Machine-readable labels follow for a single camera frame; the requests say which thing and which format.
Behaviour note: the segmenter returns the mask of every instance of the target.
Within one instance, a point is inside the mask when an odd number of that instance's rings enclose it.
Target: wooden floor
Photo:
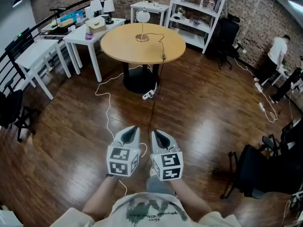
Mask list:
[[[68,208],[81,209],[107,173],[106,152],[112,141],[106,129],[108,95],[95,96],[98,82],[89,55],[83,51],[80,56],[84,65],[80,75],[67,79],[59,66],[44,76],[53,101],[39,86],[26,89],[26,104],[42,111],[34,124],[35,136],[24,130],[24,141],[18,143],[15,126],[0,130],[0,201],[26,227],[49,226]],[[99,54],[98,61],[104,81],[123,71],[120,62],[105,54]],[[149,146],[154,129],[175,137],[185,161],[183,179],[213,210],[224,217],[235,214],[243,227],[279,227],[288,195],[267,193],[255,200],[235,190],[229,199],[220,200],[226,180],[211,174],[216,168],[229,169],[228,152],[240,154],[246,144],[258,148],[263,135],[279,137],[291,120],[288,101],[283,99],[274,105],[279,119],[268,122],[258,103],[268,110],[270,105],[254,88],[253,77],[230,61],[233,70],[227,66],[218,70],[217,60],[187,48],[180,59],[165,64],[155,104],[126,90],[123,76],[98,92],[111,93],[108,116],[114,134],[138,125],[141,142]],[[266,95],[276,90],[267,87]],[[292,108],[295,118],[301,117]],[[145,191],[149,154],[150,149],[135,174],[123,180],[128,194]],[[119,184],[113,201],[124,191]]]

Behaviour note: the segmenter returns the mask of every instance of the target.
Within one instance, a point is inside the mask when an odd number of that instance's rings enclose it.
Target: white table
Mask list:
[[[164,21],[164,13],[166,12],[166,18],[167,19],[167,11],[169,10],[169,6],[167,5],[162,5],[162,4],[155,4],[153,2],[138,2],[135,4],[131,5],[131,23],[134,22],[134,9],[143,9],[145,8],[146,11],[150,13],[161,13],[160,17],[160,25],[163,26],[163,21]]]
[[[33,77],[35,77],[39,85],[42,87],[43,91],[51,100],[53,100],[53,95],[50,93],[50,91],[47,89],[47,87],[38,75],[38,64],[41,62],[41,60],[44,60],[47,68],[50,69],[51,67],[45,57],[53,49],[56,49],[60,62],[65,70],[65,73],[67,77],[70,78],[71,74],[66,66],[65,60],[60,51],[58,40],[37,40],[16,59],[16,63],[19,65],[26,79],[30,81],[33,87],[36,87],[32,80]]]
[[[95,70],[97,81],[98,82],[102,81],[100,70],[99,70],[99,65],[97,62],[96,53],[95,53],[95,49],[94,49],[94,43],[99,41],[103,37],[103,35],[105,35],[109,30],[111,30],[117,26],[123,25],[125,22],[125,19],[113,18],[113,21],[114,21],[113,24],[106,25],[106,27],[107,27],[106,30],[95,33],[91,40],[85,40],[85,34],[87,33],[86,24],[77,28],[75,31],[71,32],[70,34],[68,34],[67,36],[65,36],[63,38],[63,40],[65,41],[65,44],[66,44],[67,51],[71,57],[72,64],[74,65],[74,68],[78,75],[80,74],[79,68],[82,68],[82,63],[81,63],[81,60],[80,60],[80,57],[79,57],[79,54],[77,51],[77,47],[75,44],[87,45],[89,48],[89,54],[90,54],[90,58],[91,58],[94,70]]]
[[[281,76],[285,77],[285,79],[288,79],[288,78],[289,78],[289,76],[286,76],[286,75],[284,74],[284,72],[286,71],[286,69],[284,69],[282,66],[281,66],[280,68],[277,67],[277,68],[276,68],[276,71],[279,72],[280,75],[277,76],[277,78],[272,82],[271,85],[275,85],[275,83],[280,79]]]

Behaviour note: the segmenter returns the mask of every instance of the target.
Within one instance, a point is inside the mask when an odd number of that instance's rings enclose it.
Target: bottle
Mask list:
[[[77,23],[79,23],[81,20],[79,13],[76,14],[76,18],[77,18]]]

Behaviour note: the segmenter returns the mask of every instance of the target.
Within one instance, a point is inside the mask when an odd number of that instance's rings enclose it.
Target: white t-shirt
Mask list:
[[[180,201],[169,194],[142,192],[119,199],[110,215],[95,222],[90,216],[69,209],[51,227],[241,227],[234,215],[222,218],[211,212],[193,222]]]
[[[277,65],[279,63],[279,56],[280,53],[285,55],[287,52],[287,44],[282,38],[274,38],[273,46],[271,47],[270,51],[268,52],[268,57]]]

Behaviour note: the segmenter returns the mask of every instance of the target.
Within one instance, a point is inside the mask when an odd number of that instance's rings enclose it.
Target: person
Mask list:
[[[288,35],[284,35],[283,38],[274,38],[272,47],[267,54],[266,60],[259,70],[259,76],[258,78],[254,78],[256,81],[255,86],[259,92],[262,92],[261,85],[263,82],[274,74],[277,66],[281,66],[283,58],[287,52],[287,44],[289,42],[290,38]]]
[[[119,199],[106,218],[119,181],[117,176],[107,174],[82,212],[70,208],[51,227],[241,227],[234,215],[222,218],[219,212],[213,212],[182,179],[170,181],[178,199],[153,168],[150,175],[147,192]]]
[[[292,88],[300,85],[303,82],[303,56],[300,57],[300,67],[296,67],[291,76],[285,81],[285,83],[278,89],[276,94],[270,96],[272,103],[278,103],[281,98]]]

